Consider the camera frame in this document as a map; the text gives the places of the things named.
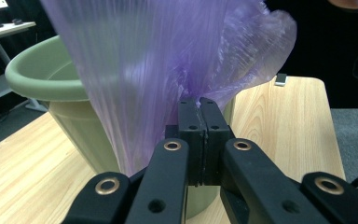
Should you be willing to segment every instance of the floor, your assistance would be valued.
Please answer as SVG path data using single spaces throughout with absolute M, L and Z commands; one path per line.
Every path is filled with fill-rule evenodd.
M 332 109 L 337 140 L 347 181 L 358 176 L 358 109 Z M 20 105 L 0 120 L 0 141 L 43 113 Z

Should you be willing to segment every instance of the desk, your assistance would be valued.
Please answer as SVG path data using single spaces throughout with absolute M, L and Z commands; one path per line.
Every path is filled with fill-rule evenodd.
M 257 142 L 283 172 L 300 181 L 325 171 L 344 178 L 322 81 L 289 77 L 236 98 L 234 133 Z M 0 223 L 59 223 L 94 176 L 49 113 L 0 143 Z M 187 223 L 229 223 L 219 197 Z
M 3 27 L 0 27 L 0 38 L 8 36 L 8 35 L 14 35 L 20 32 L 27 31 L 30 27 L 35 26 L 35 23 L 33 21 L 30 22 L 24 22 L 20 25 L 15 25 L 13 23 L 4 24 Z M 8 65 L 10 62 L 10 58 L 8 57 L 7 53 L 5 52 L 4 48 L 2 48 L 2 45 L 0 44 L 0 57 L 2 61 Z M 11 92 L 10 87 L 7 85 L 7 82 L 5 80 L 5 76 L 0 76 L 0 97 L 8 94 Z M 27 105 L 27 107 L 35 110 L 41 110 L 46 111 L 46 108 L 40 105 L 35 99 L 30 99 L 30 104 Z

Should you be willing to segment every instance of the plastic bag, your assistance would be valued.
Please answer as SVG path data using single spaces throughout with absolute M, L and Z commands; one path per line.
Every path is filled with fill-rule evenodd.
M 148 164 L 181 98 L 220 108 L 271 80 L 296 24 L 258 0 L 42 0 L 118 159 Z

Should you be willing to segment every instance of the purple plastic bag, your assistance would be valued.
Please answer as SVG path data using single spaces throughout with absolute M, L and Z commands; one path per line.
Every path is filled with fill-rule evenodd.
M 296 24 L 258 0 L 42 0 L 118 159 L 146 167 L 181 98 L 220 108 L 271 80 Z

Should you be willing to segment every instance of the gray carpet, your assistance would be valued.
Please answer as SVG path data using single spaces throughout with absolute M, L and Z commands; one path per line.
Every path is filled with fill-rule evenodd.
M 24 106 L 12 110 L 0 122 L 0 141 L 42 114 Z M 332 116 L 345 174 L 351 182 L 358 176 L 358 109 L 332 109 Z

